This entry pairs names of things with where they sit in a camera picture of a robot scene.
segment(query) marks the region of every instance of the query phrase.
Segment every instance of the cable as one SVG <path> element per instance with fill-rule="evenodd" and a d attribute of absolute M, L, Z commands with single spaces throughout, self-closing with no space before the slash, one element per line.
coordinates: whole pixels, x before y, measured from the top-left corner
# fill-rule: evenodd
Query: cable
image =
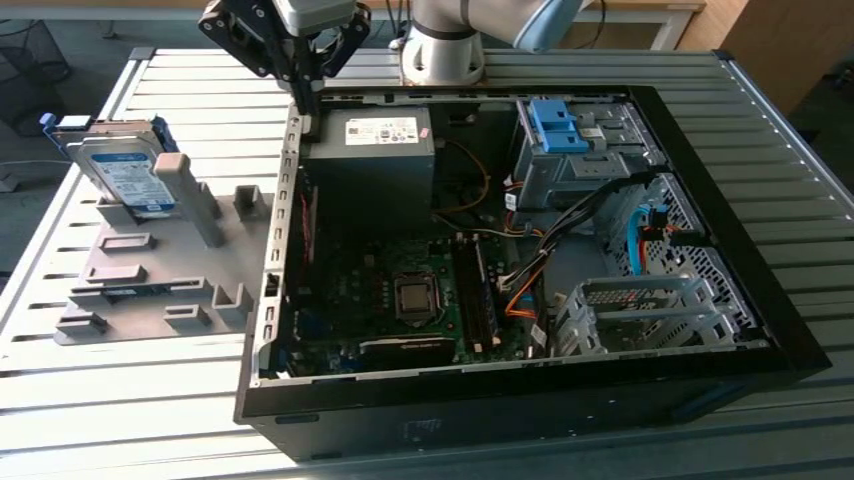
<path fill-rule="evenodd" d="M 558 237 L 569 233 L 577 226 L 582 225 L 597 213 L 597 210 L 608 199 L 609 195 L 618 192 L 624 188 L 649 183 L 656 178 L 656 173 L 644 172 L 632 175 L 628 178 L 618 178 L 602 185 L 597 190 L 590 192 L 576 204 L 561 214 L 553 226 L 546 230 L 537 246 L 537 255 L 522 264 L 522 267 L 511 272 L 499 281 L 499 286 L 511 285 L 523 273 L 530 270 L 541 260 L 547 261 L 549 255 L 558 248 Z"/>
<path fill-rule="evenodd" d="M 71 165 L 75 162 L 63 162 L 62 160 L 19 160 L 15 162 L 0 162 L 0 167 L 8 166 L 8 165 L 26 165 L 30 163 L 59 163 L 62 165 Z"/>
<path fill-rule="evenodd" d="M 597 46 L 597 42 L 600 41 L 600 37 L 602 36 L 602 32 L 605 31 L 605 23 L 608 21 L 608 17 L 609 17 L 609 4 L 605 0 L 600 0 L 600 12 L 601 12 L 601 17 L 600 17 L 600 26 L 597 27 L 597 34 L 594 35 L 593 39 L 582 44 L 580 47 L 576 48 L 596 48 Z"/>
<path fill-rule="evenodd" d="M 525 285 L 522 285 L 522 288 L 519 289 L 519 291 L 514 295 L 513 300 L 510 300 L 510 303 L 507 304 L 507 307 L 505 308 L 505 313 L 507 315 L 511 314 L 510 312 L 517 311 L 517 310 L 514 310 L 517 302 L 522 298 L 522 295 L 525 294 L 525 291 L 529 289 L 529 287 L 534 283 L 534 280 L 537 280 L 537 277 L 539 276 L 539 274 L 543 273 L 543 269 L 545 268 L 546 268 L 546 264 L 543 263 L 543 265 L 541 265 L 541 267 L 537 269 L 537 271 L 531 274 L 531 277 L 529 278 L 527 282 L 525 282 Z"/>
<path fill-rule="evenodd" d="M 525 233 L 525 230 L 518 230 L 515 228 L 513 228 L 513 225 L 510 223 L 510 218 L 513 217 L 513 212 L 509 211 L 507 212 L 507 216 L 505 217 L 505 232 L 507 233 Z M 531 232 L 534 233 L 534 235 L 537 235 L 538 237 L 543 236 L 543 231 L 538 228 L 533 228 Z"/>
<path fill-rule="evenodd" d="M 398 25 L 395 24 L 395 12 L 391 9 L 391 0 L 386 0 L 386 10 L 389 11 L 389 21 L 391 22 L 391 30 L 395 37 L 398 36 Z"/>
<path fill-rule="evenodd" d="M 375 40 L 377 37 L 379 37 L 381 32 L 383 31 L 383 29 L 386 28 L 386 24 L 389 23 L 387 20 L 383 20 L 382 22 L 379 22 L 379 28 L 377 29 L 377 31 L 374 32 L 374 35 L 371 35 L 371 38 L 369 38 L 369 41 Z"/>
<path fill-rule="evenodd" d="M 466 205 L 461 205 L 459 207 L 441 208 L 434 211 L 434 213 L 457 213 L 457 212 L 462 212 L 463 210 L 469 210 L 473 207 L 477 207 L 483 201 L 483 199 L 486 198 L 487 194 L 490 193 L 490 174 L 486 171 L 486 167 L 483 166 L 483 162 L 481 161 L 481 159 L 475 156 L 474 153 L 471 153 L 471 150 L 469 150 L 462 143 L 457 142 L 455 140 L 447 140 L 447 139 L 445 140 L 445 143 L 447 143 L 449 145 L 454 145 L 457 148 L 459 148 L 463 151 L 463 153 L 466 153 L 471 161 L 478 166 L 478 169 L 481 170 L 481 174 L 483 175 L 483 189 L 481 190 L 481 195 L 478 196 L 474 202 Z"/>
<path fill-rule="evenodd" d="M 398 2 L 398 30 L 395 31 L 395 38 L 403 37 L 403 2 Z"/>
<path fill-rule="evenodd" d="M 442 221 L 442 223 L 445 223 L 449 227 L 451 227 L 454 230 L 459 230 L 461 232 L 491 233 L 493 235 L 498 235 L 498 236 L 505 237 L 505 238 L 523 238 L 525 237 L 525 235 L 501 232 L 498 230 L 493 230 L 491 228 L 466 228 L 462 225 L 458 225 L 457 223 L 454 223 L 451 220 L 449 220 L 443 215 L 441 215 L 438 213 L 434 213 L 433 216 L 434 216 L 434 218 L 438 218 Z"/>
<path fill-rule="evenodd" d="M 629 252 L 629 267 L 633 275 L 644 274 L 644 265 L 641 264 L 641 248 L 638 241 L 638 222 L 641 217 L 650 214 L 650 206 L 641 205 L 629 216 L 629 226 L 626 228 L 626 251 Z"/>

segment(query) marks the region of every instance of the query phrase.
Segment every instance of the metal table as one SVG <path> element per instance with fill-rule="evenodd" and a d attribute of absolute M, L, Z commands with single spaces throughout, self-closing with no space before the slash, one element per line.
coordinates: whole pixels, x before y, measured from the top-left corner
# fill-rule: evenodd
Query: metal table
<path fill-rule="evenodd" d="M 494 84 L 660 88 L 833 369 L 680 428 L 297 466 L 231 420 L 242 335 L 54 343 L 100 222 L 75 167 L 0 298 L 0 477 L 852 477 L 854 201 L 838 180 L 738 66 L 712 54 L 493 51 L 489 63 Z M 333 83 L 397 77 L 395 57 L 363 51 Z M 158 112 L 215 192 L 246 183 L 271 191 L 289 101 L 221 51 L 141 49 L 102 117 Z"/>

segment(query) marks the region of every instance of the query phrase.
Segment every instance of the black cable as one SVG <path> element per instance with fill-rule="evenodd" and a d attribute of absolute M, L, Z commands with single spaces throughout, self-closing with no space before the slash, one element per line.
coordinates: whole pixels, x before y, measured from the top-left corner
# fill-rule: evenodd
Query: black cable
<path fill-rule="evenodd" d="M 382 22 L 379 22 L 379 28 L 377 29 L 377 31 L 374 32 L 374 35 L 371 35 L 371 38 L 369 38 L 369 41 L 375 40 L 377 37 L 379 37 L 381 32 L 383 31 L 383 29 L 386 28 L 386 24 L 389 23 L 389 21 L 383 20 Z"/>
<path fill-rule="evenodd" d="M 398 2 L 398 30 L 395 31 L 395 38 L 403 37 L 403 0 Z"/>
<path fill-rule="evenodd" d="M 503 279 L 505 285 L 513 284 L 526 272 L 534 271 L 542 262 L 549 261 L 549 257 L 558 248 L 560 236 L 566 235 L 570 231 L 582 225 L 596 215 L 602 203 L 612 193 L 618 192 L 632 185 L 649 183 L 656 177 L 656 173 L 637 173 L 626 178 L 618 178 L 602 185 L 597 190 L 590 192 L 576 204 L 561 214 L 558 220 L 546 230 L 543 238 L 537 245 L 537 252 L 531 259 L 525 262 L 517 271 L 511 272 Z"/>
<path fill-rule="evenodd" d="M 391 0 L 386 0 L 386 10 L 389 11 L 389 21 L 391 22 L 393 35 L 398 35 L 398 25 L 395 25 L 395 12 L 391 9 Z"/>
<path fill-rule="evenodd" d="M 602 36 L 602 32 L 605 31 L 605 23 L 609 17 L 608 2 L 605 0 L 600 0 L 600 4 L 602 6 L 600 7 L 601 17 L 600 17 L 600 26 L 597 27 L 597 34 L 594 35 L 593 39 L 588 43 L 585 43 L 582 46 L 576 48 L 596 48 L 597 46 L 597 42 L 600 41 L 600 37 Z"/>

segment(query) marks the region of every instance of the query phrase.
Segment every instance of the floor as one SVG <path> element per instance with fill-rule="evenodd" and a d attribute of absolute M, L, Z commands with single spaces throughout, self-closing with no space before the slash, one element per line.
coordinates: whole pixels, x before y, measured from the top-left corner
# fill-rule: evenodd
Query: floor
<path fill-rule="evenodd" d="M 118 38 L 102 39 L 96 22 L 48 22 L 58 44 L 75 69 L 72 77 L 58 89 L 70 111 L 96 115 L 138 46 L 162 48 L 211 48 L 194 22 L 118 22 Z M 389 23 L 373 34 L 366 47 L 383 48 L 391 39 Z M 814 147 L 849 187 L 854 186 L 854 92 L 836 91 L 822 83 L 813 91 L 793 124 L 801 130 L 818 132 Z M 0 168 L 12 172 L 22 184 L 15 193 L 0 193 L 0 289 L 3 277 L 15 268 L 44 210 L 62 182 L 67 166 L 46 138 L 22 139 L 0 123 Z"/>

